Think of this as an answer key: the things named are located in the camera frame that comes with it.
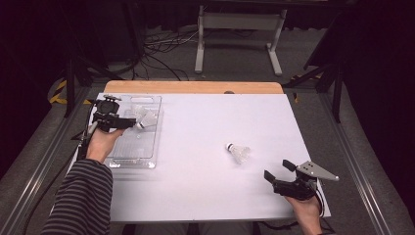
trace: gray carpet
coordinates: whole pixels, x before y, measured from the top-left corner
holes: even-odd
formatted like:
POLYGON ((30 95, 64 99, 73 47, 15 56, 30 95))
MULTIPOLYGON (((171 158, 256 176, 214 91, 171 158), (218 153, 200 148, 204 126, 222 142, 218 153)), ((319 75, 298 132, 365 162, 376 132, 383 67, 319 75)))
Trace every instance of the gray carpet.
MULTIPOLYGON (((277 56, 283 70, 281 77, 273 74, 268 55, 264 49, 265 43, 272 35, 262 31, 253 34, 235 31, 211 33, 206 38, 204 71, 201 74, 194 73, 197 44, 193 41, 189 41, 168 53, 157 53, 153 56, 163 61, 170 68, 177 69, 176 72, 181 79, 187 79, 187 77, 178 70, 185 71, 190 80, 275 81, 285 83, 293 75, 305 73, 302 67, 323 33, 324 30, 304 31, 297 29, 282 32, 277 47, 277 56)), ((143 61, 153 67, 165 69, 162 64, 151 58, 148 58, 148 60, 143 58, 143 61)), ((146 71, 141 65, 137 65, 135 72, 136 79, 175 79, 170 70, 147 67, 146 71)), ((129 71, 121 76, 131 78, 133 74, 129 71)), ((88 91, 88 98, 94 99, 98 92, 103 91, 105 81, 107 81, 105 78, 96 79, 93 87, 88 91)), ((345 153, 330 123, 331 117, 328 117, 324 111, 321 95, 309 89, 298 89, 298 101, 295 102, 292 94, 293 90, 285 90, 285 92, 289 96, 311 159, 339 175, 341 179, 339 182, 323 181, 323 190, 332 214, 331 217, 327 218, 327 221, 338 234, 378 234, 379 232, 373 225, 368 209, 365 207, 356 187, 355 179, 349 171, 345 153)), ((28 180, 36 171, 39 161, 50 148, 49 144, 53 141, 60 123, 65 121, 63 119, 65 110, 65 105, 53 104, 48 116, 39 125, 15 163, 2 178, 0 182, 0 192, 2 192, 0 195, 0 223, 2 226, 13 211, 28 180)), ((64 135, 62 145, 55 146, 59 148, 59 154, 53 156, 52 165, 27 212, 32 210, 34 203, 38 201, 46 185, 52 181, 59 169, 70 158, 77 145, 77 142, 70 140, 70 138, 82 130, 87 110, 87 105, 80 107, 64 135)), ((351 150, 354 152, 361 170, 370 182, 390 233, 415 234, 413 223, 408 216, 405 205, 389 182, 360 127, 353 107, 349 102, 346 88, 344 88, 342 97, 341 121, 341 128, 345 131, 351 150)), ((62 173, 42 199, 30 221, 26 234, 39 234, 52 207, 54 194, 63 177, 64 174, 62 173)), ((27 214, 19 224, 16 234, 23 233, 26 218, 27 214)), ((291 219, 268 222, 272 225, 283 225, 292 221, 291 219)), ((120 234, 122 227, 123 224, 112 224, 111 234, 120 234)), ((273 231, 263 225, 260 225, 260 228, 264 235, 300 234, 298 227, 284 231, 273 231)))

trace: striped shirt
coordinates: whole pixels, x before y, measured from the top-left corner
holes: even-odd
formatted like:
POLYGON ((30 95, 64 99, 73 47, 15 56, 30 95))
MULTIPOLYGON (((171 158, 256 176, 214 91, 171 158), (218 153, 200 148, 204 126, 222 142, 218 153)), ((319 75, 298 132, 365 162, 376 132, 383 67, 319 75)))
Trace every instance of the striped shirt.
POLYGON ((109 234, 113 175, 93 160, 73 164, 41 234, 109 234))

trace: dark background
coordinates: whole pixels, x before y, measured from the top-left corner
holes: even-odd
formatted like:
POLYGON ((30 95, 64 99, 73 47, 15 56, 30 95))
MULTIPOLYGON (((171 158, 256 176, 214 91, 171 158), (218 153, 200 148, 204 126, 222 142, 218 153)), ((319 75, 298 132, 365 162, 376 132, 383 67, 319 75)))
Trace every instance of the dark background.
MULTIPOLYGON (((127 29, 120 26, 124 23, 121 8, 111 4, 77 0, 63 1, 62 5, 36 0, 0 2, 0 176, 49 111, 47 93, 64 72, 69 49, 103 67, 135 56, 132 45, 125 43, 129 40, 125 38, 127 29)), ((345 85, 351 102, 414 220, 413 11, 410 1, 403 0, 361 0, 359 7, 359 11, 338 18, 338 24, 330 29, 334 36, 321 43, 319 50, 327 58, 333 58, 333 51, 344 56, 345 85)), ((149 27, 176 30, 195 24, 197 8, 140 6, 134 11, 139 11, 140 21, 149 27)), ((337 11, 293 10, 285 27, 324 28, 337 15, 337 11)))

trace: hand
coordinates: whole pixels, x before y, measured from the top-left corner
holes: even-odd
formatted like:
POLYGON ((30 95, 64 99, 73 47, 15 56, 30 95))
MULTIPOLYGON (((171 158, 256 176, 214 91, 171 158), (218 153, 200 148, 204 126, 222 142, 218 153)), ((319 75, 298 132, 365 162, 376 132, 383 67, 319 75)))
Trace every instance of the hand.
POLYGON ((285 199, 293 206, 302 233, 305 235, 322 233, 320 225, 320 204, 315 196, 304 201, 290 197, 285 197, 285 199))
POLYGON ((116 139, 122 135, 123 129, 118 129, 111 133, 104 132, 97 128, 89 142, 86 159, 92 159, 101 164, 113 150, 116 139))

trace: clear plastic tray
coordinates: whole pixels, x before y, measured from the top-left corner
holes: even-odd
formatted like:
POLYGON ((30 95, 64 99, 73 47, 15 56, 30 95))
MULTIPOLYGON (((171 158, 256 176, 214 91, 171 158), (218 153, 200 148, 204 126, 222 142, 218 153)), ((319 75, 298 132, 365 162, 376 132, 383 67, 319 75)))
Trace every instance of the clear plastic tray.
POLYGON ((154 168, 161 132, 161 96, 121 96, 120 118, 136 118, 137 125, 128 128, 115 142, 105 160, 111 168, 154 168))

